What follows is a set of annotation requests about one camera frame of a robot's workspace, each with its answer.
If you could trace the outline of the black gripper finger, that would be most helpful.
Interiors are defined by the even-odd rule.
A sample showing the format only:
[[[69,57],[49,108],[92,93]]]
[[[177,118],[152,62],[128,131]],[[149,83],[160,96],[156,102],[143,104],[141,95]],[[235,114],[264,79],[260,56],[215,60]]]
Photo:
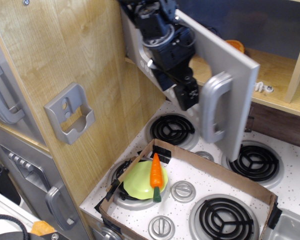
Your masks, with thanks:
[[[162,91],[166,91],[175,85],[175,83],[163,71],[154,69],[152,72]]]
[[[183,82],[178,83],[173,90],[183,111],[199,103],[199,87],[195,78],[185,77]]]

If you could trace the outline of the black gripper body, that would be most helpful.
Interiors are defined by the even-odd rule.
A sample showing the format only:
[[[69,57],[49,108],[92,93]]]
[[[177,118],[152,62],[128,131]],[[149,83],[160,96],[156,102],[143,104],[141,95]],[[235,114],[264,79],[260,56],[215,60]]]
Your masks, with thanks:
[[[186,26],[171,26],[167,35],[160,38],[143,39],[142,44],[149,50],[150,58],[159,70],[177,85],[185,77],[193,77],[189,67],[190,60],[195,54],[196,38],[193,31]]]

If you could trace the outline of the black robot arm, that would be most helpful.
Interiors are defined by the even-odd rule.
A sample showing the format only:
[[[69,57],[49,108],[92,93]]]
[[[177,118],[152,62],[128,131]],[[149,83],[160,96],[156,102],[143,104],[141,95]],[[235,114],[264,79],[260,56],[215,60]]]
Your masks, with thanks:
[[[199,102],[199,87],[189,63],[195,55],[194,32],[175,19],[174,0],[121,0],[120,7],[140,30],[153,74],[163,91],[173,88],[181,110]]]

